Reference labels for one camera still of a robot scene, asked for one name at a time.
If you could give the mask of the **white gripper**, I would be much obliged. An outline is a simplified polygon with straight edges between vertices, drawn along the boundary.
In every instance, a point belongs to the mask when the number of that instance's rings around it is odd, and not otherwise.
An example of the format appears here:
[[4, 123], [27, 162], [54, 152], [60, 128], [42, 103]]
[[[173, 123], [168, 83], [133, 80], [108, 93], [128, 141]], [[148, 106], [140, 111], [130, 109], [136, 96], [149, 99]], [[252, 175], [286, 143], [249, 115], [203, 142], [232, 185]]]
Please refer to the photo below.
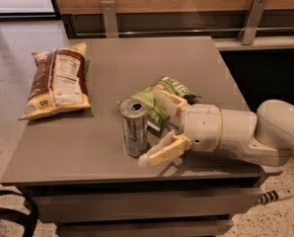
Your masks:
[[158, 144], [138, 159], [140, 167], [153, 167], [174, 160], [187, 150], [212, 152], [221, 137], [222, 116], [214, 105], [188, 105], [185, 98], [167, 92], [163, 86], [153, 88], [154, 99], [170, 118], [180, 118], [180, 133], [168, 132]]

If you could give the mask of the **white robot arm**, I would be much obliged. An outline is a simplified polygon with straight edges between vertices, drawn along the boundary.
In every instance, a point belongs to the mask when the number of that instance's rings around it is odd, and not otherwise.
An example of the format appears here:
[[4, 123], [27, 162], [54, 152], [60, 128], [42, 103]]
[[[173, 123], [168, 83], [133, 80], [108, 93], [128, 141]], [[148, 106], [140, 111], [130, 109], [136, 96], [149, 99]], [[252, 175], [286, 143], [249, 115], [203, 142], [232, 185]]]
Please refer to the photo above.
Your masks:
[[139, 157], [142, 167], [176, 159], [188, 150], [228, 150], [243, 161], [271, 167], [285, 165], [294, 154], [294, 106], [289, 103], [267, 100], [253, 113], [191, 105], [159, 87], [153, 96], [180, 124]]

